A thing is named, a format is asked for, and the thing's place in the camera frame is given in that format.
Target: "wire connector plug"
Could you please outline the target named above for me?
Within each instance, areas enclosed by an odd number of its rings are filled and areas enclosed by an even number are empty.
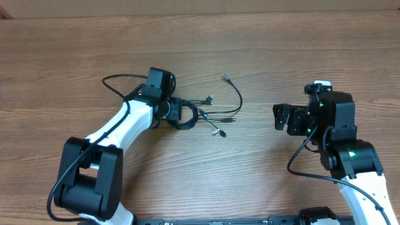
[[[234,122],[234,121],[236,121],[236,120],[235,120],[235,118],[232,118],[232,117],[221,119],[221,122],[225,122],[225,123],[230,123],[230,122]]]
[[[220,134],[222,137],[226,138],[226,133],[225,133],[223,130],[219,130],[219,134]]]
[[[229,84],[233,85],[232,81],[225,74],[222,74],[222,75],[228,81]]]
[[[215,129],[212,134],[216,135],[217,133],[219,133],[222,137],[226,138],[226,133],[223,130],[220,130],[219,128]]]
[[[204,112],[202,115],[204,116],[204,118],[206,118],[206,119],[210,119],[210,116],[208,116],[208,114],[207,114],[207,113],[205,113],[205,112]]]
[[[204,104],[212,104],[212,100],[214,99],[214,95],[213,94],[210,94],[210,96],[208,96],[207,98],[206,98],[206,101],[204,102]]]

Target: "table surface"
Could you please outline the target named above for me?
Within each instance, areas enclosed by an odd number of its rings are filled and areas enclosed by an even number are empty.
[[[400,218],[400,11],[3,20],[0,31],[1,224],[56,224],[45,207],[63,144],[121,106],[101,78],[151,66],[176,75],[175,96],[215,94],[206,110],[239,104],[226,73],[244,104],[236,122],[218,124],[227,138],[199,121],[135,140],[121,201],[139,218],[264,218],[314,206],[350,214],[336,185],[286,171],[303,137],[274,129],[273,104],[306,104],[303,85],[316,79],[352,94],[358,138],[377,149]],[[110,84],[128,93],[140,82]],[[307,151],[293,168],[329,175]]]

